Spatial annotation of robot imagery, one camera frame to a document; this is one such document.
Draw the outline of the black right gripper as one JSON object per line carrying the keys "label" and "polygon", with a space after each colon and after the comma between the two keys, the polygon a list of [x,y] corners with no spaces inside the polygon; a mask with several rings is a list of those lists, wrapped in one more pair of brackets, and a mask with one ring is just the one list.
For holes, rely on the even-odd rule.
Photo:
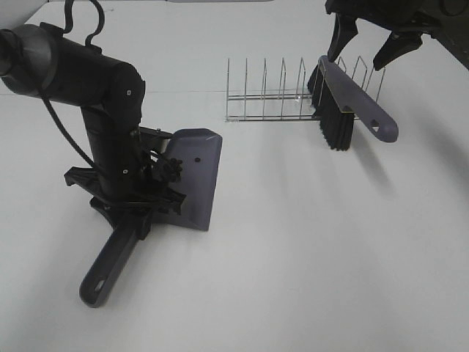
{"label": "black right gripper", "polygon": [[328,61],[338,59],[345,46],[358,34],[358,18],[392,31],[373,59],[381,70],[399,57],[423,44],[422,34],[438,33],[440,20],[423,12],[424,1],[326,1],[327,14],[336,13]]}

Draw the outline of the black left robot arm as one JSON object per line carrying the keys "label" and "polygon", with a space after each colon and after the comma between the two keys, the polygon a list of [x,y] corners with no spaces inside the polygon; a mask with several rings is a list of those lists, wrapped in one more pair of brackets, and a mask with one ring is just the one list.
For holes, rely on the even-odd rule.
{"label": "black left robot arm", "polygon": [[182,163],[162,150],[172,135],[141,126],[146,84],[135,67],[90,44],[65,38],[47,23],[1,31],[1,79],[17,95],[81,110],[91,148],[87,165],[65,173],[92,195],[113,227],[129,217],[138,238],[156,212],[179,213],[184,195],[171,184]]}

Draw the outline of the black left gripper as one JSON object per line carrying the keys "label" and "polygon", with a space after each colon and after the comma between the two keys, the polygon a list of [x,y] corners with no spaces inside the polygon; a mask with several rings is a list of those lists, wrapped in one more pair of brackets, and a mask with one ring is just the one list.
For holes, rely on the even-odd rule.
{"label": "black left gripper", "polygon": [[[126,134],[91,132],[90,145],[100,167],[72,167],[64,175],[68,186],[77,185],[104,205],[117,210],[144,209],[181,214],[186,195],[152,176],[159,158],[172,158],[163,151],[173,133],[140,127]],[[144,241],[152,226],[152,213],[136,215],[136,237]]]}

